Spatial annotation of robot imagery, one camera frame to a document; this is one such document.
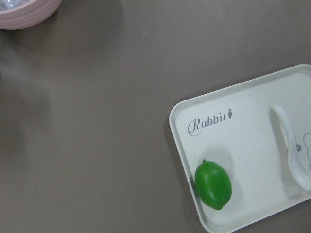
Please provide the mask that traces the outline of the white ceramic spoon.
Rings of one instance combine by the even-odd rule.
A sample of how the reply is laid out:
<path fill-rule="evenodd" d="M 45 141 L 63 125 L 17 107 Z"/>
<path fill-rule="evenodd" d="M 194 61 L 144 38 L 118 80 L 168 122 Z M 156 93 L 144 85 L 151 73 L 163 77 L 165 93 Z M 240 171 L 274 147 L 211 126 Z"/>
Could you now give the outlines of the white ceramic spoon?
<path fill-rule="evenodd" d="M 296 136 L 290 122 L 290 119 L 285 110 L 280 106 L 273 106 L 271 111 L 277 116 L 279 123 L 284 129 L 287 148 L 288 148 L 288 166 L 292 177 L 299 184 L 299 186 L 306 190 L 311 190 L 311 174 L 304 168 L 303 163 L 298 157 L 298 149 L 296 143 Z"/>

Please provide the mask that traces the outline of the beige rabbit tray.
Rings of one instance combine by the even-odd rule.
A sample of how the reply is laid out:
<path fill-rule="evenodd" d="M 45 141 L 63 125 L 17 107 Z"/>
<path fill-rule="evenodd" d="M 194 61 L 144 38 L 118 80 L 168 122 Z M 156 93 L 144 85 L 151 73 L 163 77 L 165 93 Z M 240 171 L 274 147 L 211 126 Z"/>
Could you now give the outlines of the beige rabbit tray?
<path fill-rule="evenodd" d="M 311 169 L 311 67 L 297 65 L 178 103 L 170 128 L 202 226 L 230 233 L 309 200 L 290 171 L 287 134 Z M 230 201 L 214 210 L 198 197 L 203 160 L 229 175 Z"/>

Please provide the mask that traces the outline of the green lime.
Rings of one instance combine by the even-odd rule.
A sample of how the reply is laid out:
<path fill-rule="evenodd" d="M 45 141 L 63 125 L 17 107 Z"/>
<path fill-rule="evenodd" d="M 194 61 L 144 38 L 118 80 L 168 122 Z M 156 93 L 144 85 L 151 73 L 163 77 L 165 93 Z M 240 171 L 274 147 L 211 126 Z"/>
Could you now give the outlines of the green lime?
<path fill-rule="evenodd" d="M 231 199 L 230 178 L 216 162 L 202 160 L 195 171 L 194 183 L 202 202 L 215 210 L 223 209 Z"/>

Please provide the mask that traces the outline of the pink ribbed bowl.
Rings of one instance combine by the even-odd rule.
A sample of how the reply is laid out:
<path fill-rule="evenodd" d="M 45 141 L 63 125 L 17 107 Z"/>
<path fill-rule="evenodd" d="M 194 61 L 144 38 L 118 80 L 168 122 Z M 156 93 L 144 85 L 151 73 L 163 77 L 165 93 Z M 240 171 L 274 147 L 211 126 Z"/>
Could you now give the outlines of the pink ribbed bowl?
<path fill-rule="evenodd" d="M 49 18 L 61 0 L 2 0 L 0 2 L 0 28 L 25 29 Z"/>

